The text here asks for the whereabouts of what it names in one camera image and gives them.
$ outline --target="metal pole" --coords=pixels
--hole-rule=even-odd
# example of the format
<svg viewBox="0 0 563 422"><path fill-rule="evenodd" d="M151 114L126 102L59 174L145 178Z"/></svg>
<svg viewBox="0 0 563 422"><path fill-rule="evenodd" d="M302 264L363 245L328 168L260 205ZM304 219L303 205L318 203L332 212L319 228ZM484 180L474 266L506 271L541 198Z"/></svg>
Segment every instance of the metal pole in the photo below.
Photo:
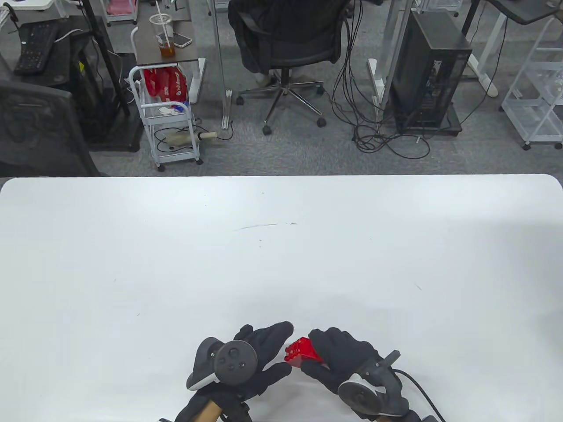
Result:
<svg viewBox="0 0 563 422"><path fill-rule="evenodd" d="M221 56L221 43L219 41L219 26L217 23L217 9L215 0L211 0L211 19L213 20L213 35L215 37L215 49L219 61L219 88L221 88L221 101L223 102L223 114L227 111L227 98L225 90L225 75L223 73L223 59Z"/></svg>
<svg viewBox="0 0 563 422"><path fill-rule="evenodd" d="M467 36L469 28L471 28L473 18L475 18L475 13L477 12L480 2L481 0L471 0L471 7L469 8L469 12L467 13L467 17L465 18L465 22L463 22L463 28L461 30L464 37Z"/></svg>
<svg viewBox="0 0 563 422"><path fill-rule="evenodd" d="M389 61L389 53L391 53L391 44L393 43L393 35L397 27L397 20L399 19L399 2L391 0L389 4L389 13L387 14L387 22L385 23L385 30L383 31L383 42L381 44L381 54L377 60L375 79L386 78L388 73L387 62Z"/></svg>
<svg viewBox="0 0 563 422"><path fill-rule="evenodd" d="M405 37L406 25L409 21L410 9L413 7L414 0L406 0L405 11L403 13L403 20L401 20L401 27L399 29L399 35L397 36L397 43L395 44L395 49L393 51L393 58L391 59L391 66L389 67L389 73L387 73L387 80L385 81L385 90L383 91L383 99L379 105L382 109L387 106L387 101L389 99L389 90L391 89L391 82L393 81L393 76L395 75L395 69L397 68L397 62L399 60L399 52L401 51L401 46L403 45L403 38Z"/></svg>
<svg viewBox="0 0 563 422"><path fill-rule="evenodd" d="M127 106L127 100L125 99L125 95L123 94L121 86L119 85L119 79L115 74L115 69L113 68L113 63L111 62L111 59L109 57L108 48L106 46L104 36L102 35L100 31L100 27L98 26L98 22L96 21L96 15L94 14L94 10L92 10L92 5L90 4L90 0L82 0L82 7L84 7L84 11L86 12L88 22L90 23L90 28L92 29L92 36L98 43L100 54L102 55L102 59L104 60L106 68L108 69L109 77L111 79L111 83L115 90L115 94L119 99L119 103L121 105L121 108L123 109L123 112L125 113L125 116L129 117L131 115L131 112L129 111L129 107Z"/></svg>

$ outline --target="black glove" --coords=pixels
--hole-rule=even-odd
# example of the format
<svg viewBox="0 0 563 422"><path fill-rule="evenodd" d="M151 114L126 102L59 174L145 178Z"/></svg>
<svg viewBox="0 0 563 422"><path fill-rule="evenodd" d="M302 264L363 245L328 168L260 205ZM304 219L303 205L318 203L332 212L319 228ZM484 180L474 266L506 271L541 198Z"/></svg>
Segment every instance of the black glove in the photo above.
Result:
<svg viewBox="0 0 563 422"><path fill-rule="evenodd" d="M291 365L286 362L275 363L265 371L263 369L276 357L292 334L293 325L287 321L256 331L252 325L242 327L234 339L247 342L256 351L258 366L255 374L243 384L211 383L200 388L178 414L176 422L189 422L201 412L209 400L223 409L226 415L239 412L241 403L262 394L269 386L288 376L291 373Z"/></svg>
<svg viewBox="0 0 563 422"><path fill-rule="evenodd" d="M383 358L368 342L359 342L347 331L329 328L327 331L313 330L309 333L313 349L323 359L326 366L320 362L304 360L301 370L311 378L320 381L334 394L338 394L338 387L347 381L351 375L368 359ZM375 420L376 416L365 415L354 411L360 418Z"/></svg>

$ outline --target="red bag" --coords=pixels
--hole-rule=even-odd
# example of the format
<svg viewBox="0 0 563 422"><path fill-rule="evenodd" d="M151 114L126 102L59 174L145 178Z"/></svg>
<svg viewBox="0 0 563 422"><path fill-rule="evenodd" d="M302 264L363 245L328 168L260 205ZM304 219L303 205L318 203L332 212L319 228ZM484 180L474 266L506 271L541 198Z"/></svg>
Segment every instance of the red bag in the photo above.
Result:
<svg viewBox="0 0 563 422"><path fill-rule="evenodd" d="M145 69L146 90L162 102L187 101L187 81L179 68Z"/></svg>

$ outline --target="floor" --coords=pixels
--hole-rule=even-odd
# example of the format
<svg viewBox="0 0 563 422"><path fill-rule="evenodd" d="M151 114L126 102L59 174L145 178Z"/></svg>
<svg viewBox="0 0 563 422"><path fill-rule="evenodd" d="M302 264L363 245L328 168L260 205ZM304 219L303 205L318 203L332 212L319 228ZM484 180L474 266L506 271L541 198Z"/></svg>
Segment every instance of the floor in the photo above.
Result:
<svg viewBox="0 0 563 422"><path fill-rule="evenodd" d="M74 6L66 7L69 13L79 14ZM201 55L208 59L200 101L194 105L194 113L202 119L206 128L217 130L222 112L211 18L207 15L205 0L191 0L190 7L198 48ZM468 4L465 4L460 17L456 19L460 27L467 9ZM378 51L387 11L388 0L379 7L364 3L364 18L352 53L356 81L368 95L372 94L372 88L366 60L374 57ZM152 7L142 3L140 19L152 12ZM53 8L44 13L21 12L19 15L22 21L43 20L55 17L56 10ZM483 48L497 16L498 12L490 5L485 9L473 42L475 50ZM241 65L226 14L219 14L218 19L226 85L235 91L253 87L252 76ZM563 182L563 150L555 150L552 145L534 145L530 151L522 150L518 133L508 118L498 111L502 98L543 24L544 22L539 22L524 27L509 23L507 40L495 77L499 97L487 99L464 123L463 132L457 138L435 137L430 140L431 152L421 160L406 160L388 149L371 155L358 151L351 141L350 127L334 117L327 96L315 97L314 92L309 98L325 112L328 121L325 128L318 128L312 114L304 113L300 104L286 98L271 122L273 134L265 137L261 130L261 120L271 99L251 99L244 106L233 104L233 138L230 141L206 142L202 147L205 163L201 166L187 162L173 163L167 165L164 173L159 173L151 161L149 145L144 138L141 150L137 153L100 152L92 156L99 170L110 176L548 173ZM7 34L12 29L11 25L7 24L2 30L0 51L8 62L14 63L19 54L19 43L16 34ZM108 28L115 51L131 52L128 41L131 29L130 24L114 24ZM560 30L561 28L557 28L549 37L555 40ZM342 59L335 65L317 64L309 66L307 73L325 80L326 87L332 87L341 65ZM467 116L483 95L484 91L478 83L461 83L454 97L459 117L463 119ZM367 104L365 113L371 113ZM397 151L407 155L418 155L424 150L422 143L417 144L412 138L396 140L394 146Z"/></svg>

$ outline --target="keyboard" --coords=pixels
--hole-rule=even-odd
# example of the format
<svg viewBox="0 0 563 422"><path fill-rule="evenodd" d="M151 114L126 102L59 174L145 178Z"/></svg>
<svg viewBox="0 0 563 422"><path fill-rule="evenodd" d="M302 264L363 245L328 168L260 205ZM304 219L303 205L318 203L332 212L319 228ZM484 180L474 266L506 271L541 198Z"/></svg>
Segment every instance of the keyboard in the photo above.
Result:
<svg viewBox="0 0 563 422"><path fill-rule="evenodd" d="M29 31L25 44L21 44L21 55L14 68L15 75L37 75L45 70L49 55L59 33L56 21L38 22Z"/></svg>

